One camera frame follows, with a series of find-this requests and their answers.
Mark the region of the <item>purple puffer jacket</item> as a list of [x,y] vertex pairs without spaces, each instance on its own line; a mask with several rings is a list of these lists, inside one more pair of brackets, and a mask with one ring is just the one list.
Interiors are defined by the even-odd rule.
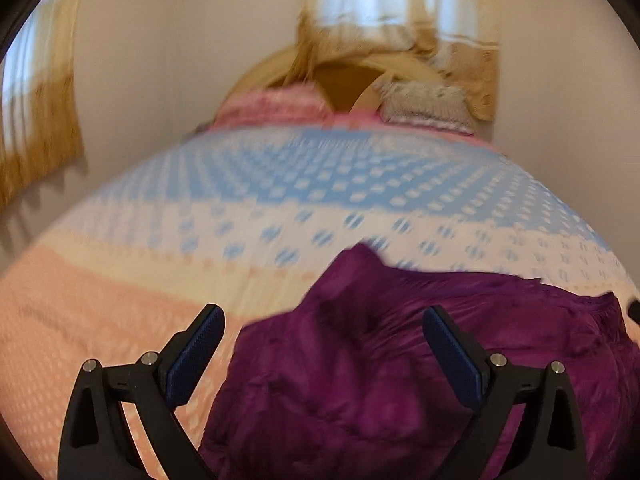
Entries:
[[603,479],[639,427],[639,349],[616,297],[495,273],[390,268],[357,245],[300,305],[242,328],[200,453],[221,479],[426,479],[470,413],[422,334],[444,307],[487,350],[567,368],[588,467]]

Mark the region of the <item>pastel patterned bed cover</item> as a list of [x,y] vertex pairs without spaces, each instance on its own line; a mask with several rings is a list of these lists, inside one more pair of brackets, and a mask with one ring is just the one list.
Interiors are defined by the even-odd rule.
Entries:
[[200,440],[241,326],[297,306],[359,242],[390,266],[639,293],[587,222],[472,136],[343,118],[213,130],[86,198],[2,276],[6,426],[54,478],[81,364],[132,362],[218,304],[224,341],[178,411]]

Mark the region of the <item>striped floral pillow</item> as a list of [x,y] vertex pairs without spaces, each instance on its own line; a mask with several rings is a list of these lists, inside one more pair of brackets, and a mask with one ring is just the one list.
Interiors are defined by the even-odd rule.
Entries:
[[373,85],[384,122],[474,136],[475,122],[465,92],[433,81],[385,81]]

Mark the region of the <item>beige side window curtain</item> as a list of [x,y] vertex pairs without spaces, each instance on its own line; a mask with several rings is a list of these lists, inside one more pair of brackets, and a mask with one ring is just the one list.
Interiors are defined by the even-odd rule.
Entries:
[[75,99],[80,0],[41,0],[1,63],[1,206],[84,154]]

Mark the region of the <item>beige round wooden headboard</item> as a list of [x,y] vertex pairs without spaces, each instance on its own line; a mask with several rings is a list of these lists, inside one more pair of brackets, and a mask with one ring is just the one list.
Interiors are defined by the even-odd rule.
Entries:
[[[267,56],[234,84],[228,98],[257,89],[283,87],[296,54],[295,47],[291,46]],[[322,63],[311,81],[334,112],[347,113],[353,107],[366,105],[367,98],[362,95],[378,78],[444,83],[434,68],[407,52],[375,53]]]

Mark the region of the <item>pink folded blanket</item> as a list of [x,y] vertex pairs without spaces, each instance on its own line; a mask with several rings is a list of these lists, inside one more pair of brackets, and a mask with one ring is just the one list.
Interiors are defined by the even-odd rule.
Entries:
[[322,122],[332,114],[314,84],[292,84],[232,94],[222,103],[212,128],[303,125]]

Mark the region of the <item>beige lace window curtain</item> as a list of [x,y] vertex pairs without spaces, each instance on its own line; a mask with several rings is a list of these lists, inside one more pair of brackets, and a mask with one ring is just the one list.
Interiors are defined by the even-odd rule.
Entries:
[[322,63],[411,52],[460,87],[471,114],[496,116],[499,0],[300,0],[296,58],[288,80]]

